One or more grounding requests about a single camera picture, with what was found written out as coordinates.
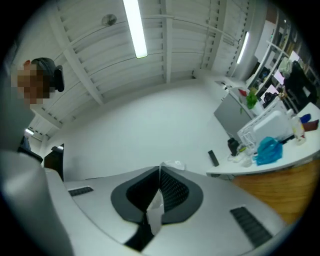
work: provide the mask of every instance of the wooden desk panel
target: wooden desk panel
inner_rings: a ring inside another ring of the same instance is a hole
[[[237,176],[232,181],[272,207],[291,224],[305,211],[318,183],[320,159],[270,173]]]

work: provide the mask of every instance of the ceiling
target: ceiling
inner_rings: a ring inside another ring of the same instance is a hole
[[[63,66],[65,89],[34,108],[29,125],[34,137],[52,137],[66,123],[132,91],[192,79],[196,68],[230,76],[239,40],[249,30],[251,1],[139,0],[148,51],[141,59],[122,0],[57,0],[44,6],[21,33],[13,67],[51,58]],[[102,25],[106,14],[117,17],[114,25]]]

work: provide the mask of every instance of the black remote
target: black remote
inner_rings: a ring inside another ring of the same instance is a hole
[[[211,160],[212,160],[212,162],[213,162],[213,165],[214,165],[215,167],[217,167],[217,166],[219,165],[219,162],[218,162],[218,159],[217,159],[216,156],[215,156],[215,153],[214,153],[212,150],[210,150],[210,151],[208,152],[208,154],[209,154],[209,156],[210,156],[210,158],[211,158]]]

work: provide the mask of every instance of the curved desk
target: curved desk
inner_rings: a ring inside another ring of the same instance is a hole
[[[303,110],[298,113],[299,117],[305,114],[311,114],[311,120],[320,119],[320,109],[314,104],[309,103]],[[225,174],[225,175],[246,175],[259,174],[270,171],[283,169],[289,166],[294,166],[307,159],[312,158],[320,152],[320,128],[317,130],[308,131],[305,133],[306,141],[302,145],[297,145],[294,139],[289,140],[283,145],[282,158],[276,162],[257,166],[252,162],[250,167],[242,167],[240,163],[228,161],[230,152],[226,153],[223,159],[218,159],[219,166],[210,168],[206,173],[210,174]]]

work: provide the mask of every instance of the bottle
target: bottle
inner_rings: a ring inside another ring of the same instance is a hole
[[[292,109],[287,111],[289,117],[291,117],[291,126],[293,130],[294,137],[296,139],[296,143],[301,145],[305,143],[306,136],[305,136],[305,129],[301,123],[300,117],[296,116]]]

